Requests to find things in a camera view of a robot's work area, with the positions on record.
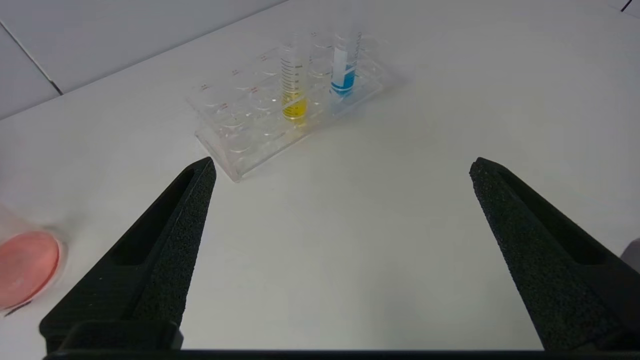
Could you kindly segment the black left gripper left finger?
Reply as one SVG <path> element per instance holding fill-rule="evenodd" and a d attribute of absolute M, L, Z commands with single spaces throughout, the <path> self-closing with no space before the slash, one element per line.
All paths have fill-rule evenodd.
<path fill-rule="evenodd" d="M 188 165 L 42 319 L 48 352 L 177 349 L 217 171 Z"/>

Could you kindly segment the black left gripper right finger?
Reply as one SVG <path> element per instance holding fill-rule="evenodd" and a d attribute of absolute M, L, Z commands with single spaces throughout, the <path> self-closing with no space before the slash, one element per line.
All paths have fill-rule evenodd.
<path fill-rule="evenodd" d="M 544 350 L 637 352 L 639 273 L 498 162 L 470 178 Z"/>

